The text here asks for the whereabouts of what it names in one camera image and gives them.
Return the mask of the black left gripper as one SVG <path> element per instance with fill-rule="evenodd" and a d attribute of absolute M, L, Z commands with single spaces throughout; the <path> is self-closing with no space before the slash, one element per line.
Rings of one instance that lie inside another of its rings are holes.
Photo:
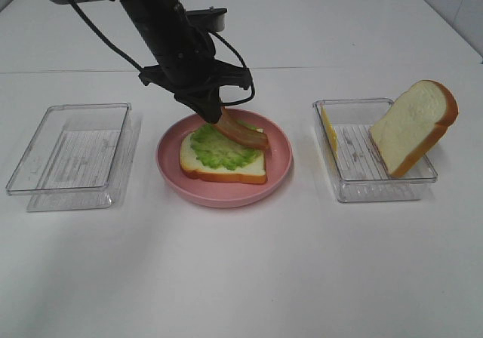
<path fill-rule="evenodd" d="M 248 68 L 216 60 L 213 43 L 189 24 L 139 24 L 137 31 L 158 62 L 142 68 L 142 83 L 173 92 L 177 102 L 207 123 L 216 124 L 222 115 L 217 87 L 235 85 L 247 90 L 253 86 Z"/>

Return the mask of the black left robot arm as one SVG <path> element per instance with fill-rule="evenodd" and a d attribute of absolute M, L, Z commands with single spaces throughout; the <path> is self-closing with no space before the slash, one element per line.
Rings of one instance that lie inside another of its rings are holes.
<path fill-rule="evenodd" d="M 82 2 L 104 0 L 50 0 L 71 5 L 94 33 L 139 71 L 145 85 L 158 85 L 192 109 L 206 122 L 221 125 L 228 120 L 222 86 L 254 89 L 244 63 L 235 66 L 217 60 L 213 37 L 224 28 L 225 8 L 186 11 L 180 0 L 118 0 L 150 49 L 157 64 L 141 66 L 117 48 L 80 9 Z"/>

